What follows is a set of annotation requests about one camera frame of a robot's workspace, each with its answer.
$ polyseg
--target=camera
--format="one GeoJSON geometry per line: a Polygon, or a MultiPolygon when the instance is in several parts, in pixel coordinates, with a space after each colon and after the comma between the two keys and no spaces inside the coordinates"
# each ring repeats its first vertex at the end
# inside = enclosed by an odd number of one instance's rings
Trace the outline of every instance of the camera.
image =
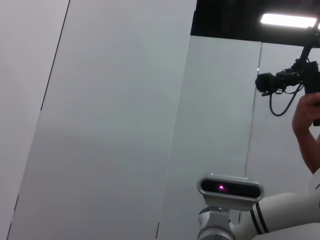
{"type": "MultiPolygon", "coordinates": [[[[318,29],[320,19],[317,18],[313,27],[308,28],[307,44],[303,47],[300,58],[287,69],[278,72],[275,76],[271,73],[258,74],[255,80],[256,88],[262,96],[269,96],[269,108],[271,113],[276,116],[284,115],[292,104],[297,93],[304,88],[305,94],[320,92],[320,73],[318,63],[309,61],[309,53],[312,48],[320,48],[320,30],[318,29]],[[295,91],[286,92],[288,86],[298,85],[295,91]],[[272,108],[273,94],[292,94],[292,98],[282,113],[275,113],[272,108]]],[[[314,126],[320,126],[320,119],[313,122],[314,126]]]]}
{"type": "Polygon", "coordinates": [[[264,196],[264,187],[246,177],[205,174],[197,189],[210,207],[250,211],[264,196]]]}

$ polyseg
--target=black ceiling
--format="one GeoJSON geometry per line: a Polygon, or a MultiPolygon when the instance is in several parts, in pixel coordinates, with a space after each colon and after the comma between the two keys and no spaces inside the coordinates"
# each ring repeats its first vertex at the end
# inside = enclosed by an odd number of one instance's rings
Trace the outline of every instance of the black ceiling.
{"type": "Polygon", "coordinates": [[[191,35],[305,44],[305,28],[262,24],[265,13],[316,18],[320,16],[320,0],[197,0],[191,35]]]}

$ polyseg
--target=black cable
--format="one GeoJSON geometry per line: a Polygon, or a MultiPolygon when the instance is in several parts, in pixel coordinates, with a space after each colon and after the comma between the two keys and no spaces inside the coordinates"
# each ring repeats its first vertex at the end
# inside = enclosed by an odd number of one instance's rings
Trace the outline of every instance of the black cable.
{"type": "Polygon", "coordinates": [[[276,114],[276,113],[273,111],[273,109],[272,109],[272,94],[270,94],[269,107],[270,107],[271,113],[272,113],[273,115],[275,115],[276,117],[280,117],[280,116],[282,116],[283,114],[285,114],[285,113],[288,111],[289,107],[291,106],[292,102],[294,101],[297,93],[301,90],[301,89],[300,89],[301,86],[302,86],[302,83],[296,88],[296,90],[295,90],[295,92],[294,92],[294,94],[293,94],[293,96],[292,96],[292,98],[291,98],[288,106],[286,106],[285,110],[284,110],[282,113],[280,113],[280,114],[276,114]]]}
{"type": "Polygon", "coordinates": [[[284,91],[284,92],[285,92],[286,94],[295,94],[296,91],[300,92],[302,89],[304,89],[304,86],[303,86],[302,84],[300,84],[300,86],[301,86],[301,88],[300,88],[299,90],[296,89],[296,90],[293,91],[293,92],[286,92],[286,91],[284,91]]]}

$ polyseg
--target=hand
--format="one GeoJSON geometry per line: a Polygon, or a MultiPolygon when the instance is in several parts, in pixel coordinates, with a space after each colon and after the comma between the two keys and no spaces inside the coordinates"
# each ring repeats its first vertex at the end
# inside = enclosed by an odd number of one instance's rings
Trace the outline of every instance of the hand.
{"type": "Polygon", "coordinates": [[[313,121],[320,119],[320,106],[316,106],[318,102],[320,102],[320,92],[306,94],[300,98],[292,120],[296,136],[307,134],[313,121]]]}

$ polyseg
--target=camera lens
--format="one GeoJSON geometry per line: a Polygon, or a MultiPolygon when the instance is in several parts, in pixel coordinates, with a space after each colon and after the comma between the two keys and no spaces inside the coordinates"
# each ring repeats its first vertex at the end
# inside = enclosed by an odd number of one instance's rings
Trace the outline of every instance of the camera lens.
{"type": "Polygon", "coordinates": [[[259,187],[247,184],[238,184],[206,179],[201,183],[206,192],[233,195],[246,198],[258,198],[261,195],[259,187]]]}

